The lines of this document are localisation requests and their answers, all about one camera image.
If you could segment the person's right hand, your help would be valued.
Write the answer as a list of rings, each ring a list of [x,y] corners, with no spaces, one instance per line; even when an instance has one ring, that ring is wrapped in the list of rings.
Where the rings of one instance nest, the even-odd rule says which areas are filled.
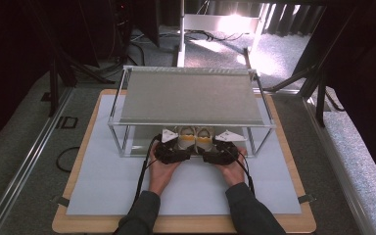
[[[239,149],[239,157],[236,162],[228,165],[216,164],[215,167],[221,172],[226,184],[231,187],[245,181],[245,172],[243,170],[244,158],[247,151],[244,148]]]

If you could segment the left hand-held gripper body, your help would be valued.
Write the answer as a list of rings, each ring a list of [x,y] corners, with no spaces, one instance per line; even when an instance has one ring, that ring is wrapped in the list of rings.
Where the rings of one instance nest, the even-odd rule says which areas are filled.
[[[159,143],[155,148],[155,156],[163,164],[174,164],[179,155],[179,149],[177,148],[178,134],[164,128],[159,135]]]

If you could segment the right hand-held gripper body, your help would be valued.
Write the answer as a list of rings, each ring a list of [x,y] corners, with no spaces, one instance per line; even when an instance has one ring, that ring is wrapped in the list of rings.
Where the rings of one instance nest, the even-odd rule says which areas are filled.
[[[214,165],[230,165],[238,160],[240,155],[235,142],[246,141],[240,134],[229,130],[216,135],[212,140],[215,152],[209,152],[209,163]]]

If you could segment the black metal stand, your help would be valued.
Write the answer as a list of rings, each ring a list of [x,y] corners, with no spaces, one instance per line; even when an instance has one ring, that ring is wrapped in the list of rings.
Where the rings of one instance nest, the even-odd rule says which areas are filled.
[[[321,72],[320,65],[313,65],[304,70],[301,70],[274,86],[264,88],[264,91],[277,92],[282,88],[300,80],[301,78],[304,78],[305,82],[299,90],[298,95],[304,98],[309,98],[314,91],[317,91],[315,120],[321,127],[324,127],[325,123],[323,113],[325,108],[324,102],[326,96],[326,81]]]
[[[58,77],[64,75],[63,82],[67,87],[75,87],[77,84],[77,79],[73,73],[73,69],[78,69],[84,72],[91,78],[102,84],[114,84],[113,81],[107,80],[106,78],[98,75],[95,71],[89,69],[76,59],[73,59],[68,54],[64,54],[62,59],[57,57],[50,61],[50,92],[45,95],[45,98],[50,102],[50,112],[49,116],[52,117],[60,106],[59,98],[59,81]]]

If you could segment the white and grey sneaker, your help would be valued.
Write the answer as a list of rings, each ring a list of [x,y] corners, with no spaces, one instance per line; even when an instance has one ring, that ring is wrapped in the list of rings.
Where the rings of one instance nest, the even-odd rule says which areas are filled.
[[[192,150],[196,142],[196,132],[192,126],[177,128],[177,147],[179,150]]]
[[[196,128],[196,146],[200,151],[210,151],[212,149],[212,139],[214,130],[209,126],[198,126]]]

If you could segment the black floor bracket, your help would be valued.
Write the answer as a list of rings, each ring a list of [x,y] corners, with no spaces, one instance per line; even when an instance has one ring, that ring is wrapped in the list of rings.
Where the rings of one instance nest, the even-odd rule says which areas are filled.
[[[74,129],[78,124],[77,117],[60,117],[56,127],[61,129]]]

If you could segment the pale blue mat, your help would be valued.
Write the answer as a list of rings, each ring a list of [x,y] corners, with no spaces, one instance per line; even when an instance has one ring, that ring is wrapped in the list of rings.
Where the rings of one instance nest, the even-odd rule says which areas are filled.
[[[91,131],[83,163],[75,183],[69,215],[124,215],[137,188],[145,152],[122,157],[108,127],[114,102],[122,97],[103,95]],[[276,132],[272,132],[257,156],[247,162],[256,197],[275,214],[300,214],[298,195]],[[229,213],[220,171],[200,157],[183,162],[162,194],[161,215],[223,215]]]

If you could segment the person's left hand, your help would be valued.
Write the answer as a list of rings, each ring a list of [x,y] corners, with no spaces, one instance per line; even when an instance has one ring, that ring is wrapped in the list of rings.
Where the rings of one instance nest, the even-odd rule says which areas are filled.
[[[155,141],[149,154],[150,180],[148,190],[160,196],[170,182],[173,173],[179,167],[179,163],[164,164],[160,162],[156,158],[157,145],[158,141]]]

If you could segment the metal shoe rack grey shelves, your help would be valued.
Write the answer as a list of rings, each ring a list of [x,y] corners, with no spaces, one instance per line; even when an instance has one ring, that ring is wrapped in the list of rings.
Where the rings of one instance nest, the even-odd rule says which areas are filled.
[[[276,127],[251,69],[126,66],[108,126],[122,157],[141,157],[150,139],[176,126],[210,126],[256,156]]]

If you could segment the aluminium rail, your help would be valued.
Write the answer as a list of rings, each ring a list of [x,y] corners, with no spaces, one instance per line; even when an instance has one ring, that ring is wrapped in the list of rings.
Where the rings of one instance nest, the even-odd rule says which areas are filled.
[[[63,92],[62,96],[59,98],[59,106],[56,108],[55,112],[46,119],[44,126],[42,127],[39,135],[35,139],[32,147],[28,151],[23,163],[16,171],[15,176],[11,179],[9,185],[7,186],[3,196],[0,199],[0,228],[4,223],[7,215],[11,211],[15,201],[17,200],[19,194],[24,188],[35,164],[40,158],[40,155],[48,142],[56,124],[62,115],[66,104],[71,98],[73,93],[73,87],[68,87]]]
[[[355,178],[350,173],[350,167],[345,163],[344,154],[340,152],[339,145],[332,137],[327,126],[322,127],[317,121],[315,117],[316,107],[313,100],[311,98],[303,98],[303,104],[361,234],[376,235],[373,220],[365,201],[364,191],[359,188]]]

